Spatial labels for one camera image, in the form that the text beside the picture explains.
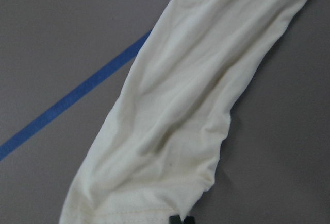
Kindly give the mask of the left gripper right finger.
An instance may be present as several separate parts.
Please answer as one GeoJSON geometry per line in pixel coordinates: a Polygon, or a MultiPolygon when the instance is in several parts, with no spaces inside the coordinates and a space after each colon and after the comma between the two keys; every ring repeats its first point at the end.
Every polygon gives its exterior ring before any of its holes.
{"type": "Polygon", "coordinates": [[[193,216],[187,216],[184,219],[184,224],[195,224],[195,218],[193,216]]]}

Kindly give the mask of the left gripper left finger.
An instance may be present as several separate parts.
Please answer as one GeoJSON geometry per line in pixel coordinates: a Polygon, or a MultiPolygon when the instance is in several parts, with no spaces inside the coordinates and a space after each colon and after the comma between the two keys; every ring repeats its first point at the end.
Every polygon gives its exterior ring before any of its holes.
{"type": "Polygon", "coordinates": [[[169,224],[181,224],[181,218],[179,215],[173,215],[169,217],[169,224]]]}

